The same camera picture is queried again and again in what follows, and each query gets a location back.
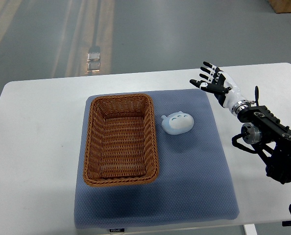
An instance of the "white toy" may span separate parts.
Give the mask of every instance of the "white toy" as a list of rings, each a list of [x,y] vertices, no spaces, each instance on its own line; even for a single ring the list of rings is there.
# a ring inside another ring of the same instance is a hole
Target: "white toy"
[[[168,116],[161,116],[163,119],[162,127],[170,135],[179,135],[186,133],[194,126],[194,118],[182,111]]]

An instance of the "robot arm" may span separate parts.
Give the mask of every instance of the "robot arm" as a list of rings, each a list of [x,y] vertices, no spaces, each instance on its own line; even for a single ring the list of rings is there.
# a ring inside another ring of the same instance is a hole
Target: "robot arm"
[[[241,133],[232,138],[233,146],[258,154],[267,165],[267,176],[282,184],[291,182],[291,130],[289,126],[283,126],[266,106],[259,106],[257,87],[256,101],[248,101],[241,95],[239,87],[231,76],[208,62],[203,62],[203,64],[206,68],[201,67],[201,70],[206,75],[201,73],[200,77],[205,81],[192,79],[190,83],[203,91],[213,93],[223,108],[228,108],[240,122],[244,123]],[[253,149],[238,143],[239,138],[243,138]],[[276,143],[274,149],[267,146],[270,142]]]

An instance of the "gray floor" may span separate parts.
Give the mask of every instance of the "gray floor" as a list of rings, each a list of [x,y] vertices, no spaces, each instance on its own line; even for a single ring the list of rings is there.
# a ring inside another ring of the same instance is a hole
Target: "gray floor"
[[[0,94],[10,81],[86,76],[89,51],[101,53],[93,75],[193,69],[203,61],[291,63],[291,14],[275,14],[267,0],[0,0]],[[256,227],[259,235],[291,234],[280,223]]]

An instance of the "blue mat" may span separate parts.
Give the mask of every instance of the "blue mat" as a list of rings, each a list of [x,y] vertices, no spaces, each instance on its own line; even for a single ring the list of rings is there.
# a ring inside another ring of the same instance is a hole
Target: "blue mat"
[[[232,179],[205,92],[199,89],[143,92],[154,103],[160,161],[147,185],[93,188],[82,178],[89,108],[83,120],[74,221],[78,229],[156,226],[235,219],[239,209]],[[161,116],[182,111],[194,118],[187,133],[172,136]]]

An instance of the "brown wicker basket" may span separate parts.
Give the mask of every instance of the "brown wicker basket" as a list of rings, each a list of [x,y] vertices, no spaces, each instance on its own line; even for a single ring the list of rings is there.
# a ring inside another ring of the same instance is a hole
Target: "brown wicker basket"
[[[88,119],[85,183],[93,187],[146,184],[158,173],[152,98],[147,94],[95,98]]]

